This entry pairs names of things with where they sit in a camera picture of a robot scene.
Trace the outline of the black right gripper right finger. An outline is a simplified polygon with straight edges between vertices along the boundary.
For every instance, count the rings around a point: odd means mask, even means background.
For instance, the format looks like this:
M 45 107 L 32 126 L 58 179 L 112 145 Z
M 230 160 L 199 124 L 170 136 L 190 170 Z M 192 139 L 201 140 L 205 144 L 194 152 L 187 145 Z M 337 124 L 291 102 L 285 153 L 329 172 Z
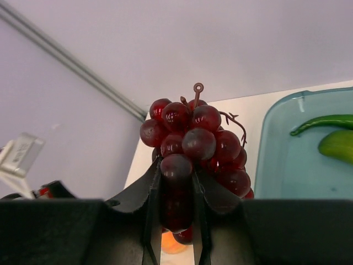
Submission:
M 241 199 L 197 167 L 196 264 L 351 264 L 352 201 Z

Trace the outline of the teal plastic tray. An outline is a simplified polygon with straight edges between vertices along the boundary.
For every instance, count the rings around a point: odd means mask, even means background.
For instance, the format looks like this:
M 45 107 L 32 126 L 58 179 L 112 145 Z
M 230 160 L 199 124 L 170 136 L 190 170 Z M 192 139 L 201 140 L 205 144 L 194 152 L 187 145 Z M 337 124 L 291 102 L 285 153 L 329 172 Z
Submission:
M 330 127 L 290 132 L 318 116 L 352 113 L 352 88 L 302 91 L 277 101 L 261 131 L 254 193 L 258 199 L 352 199 L 352 165 L 321 155 Z

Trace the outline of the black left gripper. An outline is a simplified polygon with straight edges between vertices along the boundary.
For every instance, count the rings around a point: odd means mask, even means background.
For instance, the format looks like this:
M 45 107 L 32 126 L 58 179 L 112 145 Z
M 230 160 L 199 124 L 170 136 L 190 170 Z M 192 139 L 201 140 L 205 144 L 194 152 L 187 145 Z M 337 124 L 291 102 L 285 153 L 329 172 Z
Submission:
M 76 196 L 72 194 L 61 181 L 53 181 L 42 185 L 37 190 L 32 190 L 30 198 L 20 193 L 12 193 L 1 199 L 76 199 Z

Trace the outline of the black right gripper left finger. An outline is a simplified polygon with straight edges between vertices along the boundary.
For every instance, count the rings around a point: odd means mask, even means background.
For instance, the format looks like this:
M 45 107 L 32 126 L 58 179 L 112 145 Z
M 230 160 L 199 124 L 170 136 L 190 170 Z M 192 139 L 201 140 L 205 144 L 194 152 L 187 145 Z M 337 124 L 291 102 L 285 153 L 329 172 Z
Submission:
M 1 201 L 2 264 L 158 264 L 161 159 L 108 200 Z

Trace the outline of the toy mango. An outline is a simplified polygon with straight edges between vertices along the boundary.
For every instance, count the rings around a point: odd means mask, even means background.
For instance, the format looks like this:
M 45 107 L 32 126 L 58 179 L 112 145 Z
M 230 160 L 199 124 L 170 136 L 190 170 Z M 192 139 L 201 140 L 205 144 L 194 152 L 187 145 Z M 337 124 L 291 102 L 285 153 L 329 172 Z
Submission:
M 325 136 L 318 145 L 320 154 L 352 164 L 352 130 L 337 130 Z

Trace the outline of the purple toy grape bunch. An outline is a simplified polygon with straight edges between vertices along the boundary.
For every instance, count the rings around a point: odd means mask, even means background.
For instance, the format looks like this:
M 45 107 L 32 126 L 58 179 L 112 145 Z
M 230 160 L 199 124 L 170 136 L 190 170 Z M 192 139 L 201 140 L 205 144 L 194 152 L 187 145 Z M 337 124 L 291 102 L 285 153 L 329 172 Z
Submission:
M 160 219 L 162 231 L 179 244 L 192 243 L 194 206 L 191 175 L 197 169 L 242 199 L 252 199 L 246 172 L 246 134 L 238 137 L 223 129 L 226 122 L 238 124 L 236 116 L 221 112 L 200 98 L 202 83 L 194 85 L 194 99 L 172 102 L 155 100 L 149 119 L 140 127 L 142 142 L 153 148 L 152 159 L 162 158 Z

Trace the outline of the orange toy peach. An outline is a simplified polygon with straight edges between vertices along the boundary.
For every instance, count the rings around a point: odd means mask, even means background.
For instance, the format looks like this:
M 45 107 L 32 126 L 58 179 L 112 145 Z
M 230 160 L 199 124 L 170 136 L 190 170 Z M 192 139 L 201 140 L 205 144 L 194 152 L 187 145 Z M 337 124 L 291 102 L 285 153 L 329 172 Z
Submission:
M 175 255 L 184 252 L 187 250 L 186 245 L 182 245 L 176 241 L 173 234 L 168 231 L 162 234 L 161 239 L 161 250 L 169 255 Z

